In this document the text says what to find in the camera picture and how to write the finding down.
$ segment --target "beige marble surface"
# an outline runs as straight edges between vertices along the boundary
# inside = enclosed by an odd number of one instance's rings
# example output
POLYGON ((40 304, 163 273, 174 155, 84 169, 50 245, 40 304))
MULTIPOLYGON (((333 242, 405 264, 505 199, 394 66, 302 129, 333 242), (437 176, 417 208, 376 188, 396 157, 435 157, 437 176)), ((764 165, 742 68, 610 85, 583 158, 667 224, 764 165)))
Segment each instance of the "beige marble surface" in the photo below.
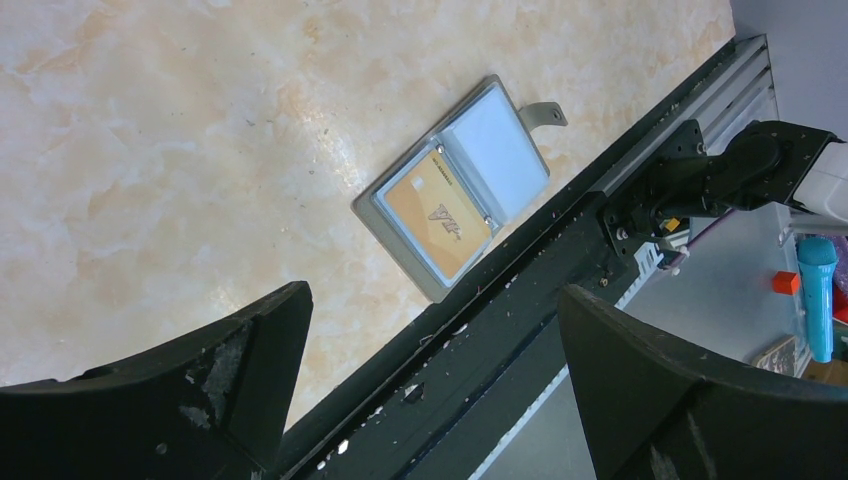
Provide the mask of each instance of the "beige marble surface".
POLYGON ((294 421, 425 307, 350 203, 486 74, 571 122, 541 204, 732 35, 728 0, 0 0, 0 381, 304 279, 294 421))

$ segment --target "gray wall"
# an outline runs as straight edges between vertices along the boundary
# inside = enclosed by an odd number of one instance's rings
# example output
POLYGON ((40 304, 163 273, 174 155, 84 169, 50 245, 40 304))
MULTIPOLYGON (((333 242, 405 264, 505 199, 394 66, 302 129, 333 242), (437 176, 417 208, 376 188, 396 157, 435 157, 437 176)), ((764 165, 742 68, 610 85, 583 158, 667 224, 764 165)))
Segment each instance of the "gray wall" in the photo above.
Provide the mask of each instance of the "gray wall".
POLYGON ((765 33, 780 118, 848 139, 848 2, 731 0, 737 38, 765 33))

